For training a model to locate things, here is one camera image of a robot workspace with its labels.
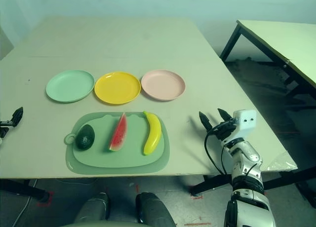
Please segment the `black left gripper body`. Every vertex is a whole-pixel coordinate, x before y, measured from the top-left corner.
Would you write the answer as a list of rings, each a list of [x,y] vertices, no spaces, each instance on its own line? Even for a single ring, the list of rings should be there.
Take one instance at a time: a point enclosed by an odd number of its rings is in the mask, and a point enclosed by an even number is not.
[[[11,121],[1,121],[0,122],[0,137],[4,138],[7,132],[9,131],[9,127],[12,126]]]

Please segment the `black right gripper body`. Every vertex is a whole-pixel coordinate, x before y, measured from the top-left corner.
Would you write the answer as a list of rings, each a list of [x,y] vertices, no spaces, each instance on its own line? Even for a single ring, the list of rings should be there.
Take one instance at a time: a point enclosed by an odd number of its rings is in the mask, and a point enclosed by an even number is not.
[[[215,135],[220,141],[224,141],[228,138],[236,129],[236,123],[234,119],[221,122],[209,131],[209,135]]]

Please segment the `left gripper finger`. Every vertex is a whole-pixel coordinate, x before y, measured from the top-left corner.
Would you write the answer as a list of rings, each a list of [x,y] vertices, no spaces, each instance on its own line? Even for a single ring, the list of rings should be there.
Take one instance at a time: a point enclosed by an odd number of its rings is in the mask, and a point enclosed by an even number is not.
[[[23,117],[23,107],[18,108],[12,115],[12,126],[16,127]]]

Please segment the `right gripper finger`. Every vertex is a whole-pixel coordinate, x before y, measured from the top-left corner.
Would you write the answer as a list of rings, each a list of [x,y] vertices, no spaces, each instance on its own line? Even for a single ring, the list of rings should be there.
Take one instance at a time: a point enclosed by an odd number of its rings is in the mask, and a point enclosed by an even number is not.
[[[199,118],[206,131],[212,130],[212,125],[210,124],[208,117],[201,111],[199,111]]]
[[[218,108],[218,112],[220,117],[223,119],[224,122],[231,121],[233,118],[223,109]]]

